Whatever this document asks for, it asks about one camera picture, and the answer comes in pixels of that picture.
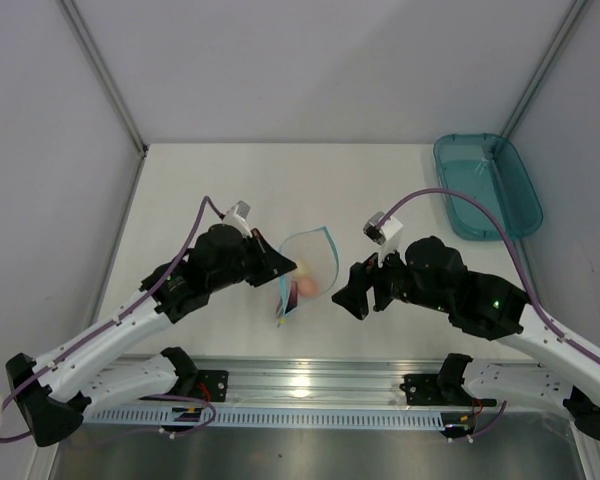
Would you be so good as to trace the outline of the purple eggplant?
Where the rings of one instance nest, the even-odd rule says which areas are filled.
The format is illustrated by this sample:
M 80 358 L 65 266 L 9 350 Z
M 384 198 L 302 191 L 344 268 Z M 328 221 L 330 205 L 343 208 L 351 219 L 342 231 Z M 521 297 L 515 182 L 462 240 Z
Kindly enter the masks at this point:
M 284 314 L 287 315 L 291 313 L 298 306 L 298 298 L 299 298 L 299 290 L 298 283 L 295 280 L 292 280 L 290 283 L 289 294 L 286 301 L 286 306 L 284 308 Z

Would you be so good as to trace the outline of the pink egg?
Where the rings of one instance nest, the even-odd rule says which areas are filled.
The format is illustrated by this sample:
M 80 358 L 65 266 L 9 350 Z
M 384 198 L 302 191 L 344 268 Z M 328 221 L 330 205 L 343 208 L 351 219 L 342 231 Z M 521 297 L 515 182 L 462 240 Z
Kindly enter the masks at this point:
M 311 277 L 302 277 L 296 281 L 298 295 L 303 298 L 315 298 L 320 295 L 320 287 Z

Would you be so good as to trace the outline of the clear zip top bag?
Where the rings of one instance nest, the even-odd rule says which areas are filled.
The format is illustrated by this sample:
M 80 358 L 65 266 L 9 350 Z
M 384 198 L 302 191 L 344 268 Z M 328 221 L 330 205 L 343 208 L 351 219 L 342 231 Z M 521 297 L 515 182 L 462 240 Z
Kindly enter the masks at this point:
M 304 305 L 333 288 L 340 272 L 340 258 L 327 226 L 290 235 L 278 252 L 296 264 L 291 273 L 279 279 L 276 321 L 280 327 Z

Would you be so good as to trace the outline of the cream white egg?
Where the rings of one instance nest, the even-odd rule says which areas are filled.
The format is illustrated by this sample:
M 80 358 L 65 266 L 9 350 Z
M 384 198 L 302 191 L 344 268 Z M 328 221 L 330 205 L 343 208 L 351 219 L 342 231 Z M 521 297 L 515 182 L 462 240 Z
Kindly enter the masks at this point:
M 296 260 L 295 263 L 296 269 L 292 273 L 294 278 L 304 278 L 311 276 L 311 269 L 305 261 Z

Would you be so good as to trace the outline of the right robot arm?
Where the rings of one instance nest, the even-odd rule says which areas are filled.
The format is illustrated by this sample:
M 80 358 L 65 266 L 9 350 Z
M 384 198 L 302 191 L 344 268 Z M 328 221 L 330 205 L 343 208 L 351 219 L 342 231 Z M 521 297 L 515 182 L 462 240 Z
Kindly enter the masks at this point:
M 506 366 L 460 353 L 436 374 L 407 374 L 400 386 L 411 406 L 493 407 L 509 402 L 550 411 L 600 441 L 600 365 L 551 332 L 529 295 L 509 281 L 469 270 L 461 254 L 435 236 L 404 255 L 355 263 L 333 302 L 362 320 L 392 302 L 434 310 L 463 333 L 496 341 L 536 360 Z

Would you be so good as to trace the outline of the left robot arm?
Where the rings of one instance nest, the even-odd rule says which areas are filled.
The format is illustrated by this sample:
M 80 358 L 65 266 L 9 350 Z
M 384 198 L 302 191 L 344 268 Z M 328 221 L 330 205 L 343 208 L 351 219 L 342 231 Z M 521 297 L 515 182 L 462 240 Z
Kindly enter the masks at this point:
M 212 294 L 239 283 L 257 288 L 295 268 L 256 229 L 244 233 L 228 224 L 210 227 L 172 263 L 157 267 L 116 313 L 46 354 L 18 353 L 6 362 L 9 398 L 27 425 L 24 435 L 47 447 L 102 410 L 145 397 L 189 398 L 198 370 L 179 347 L 133 367 L 108 366 L 205 307 Z

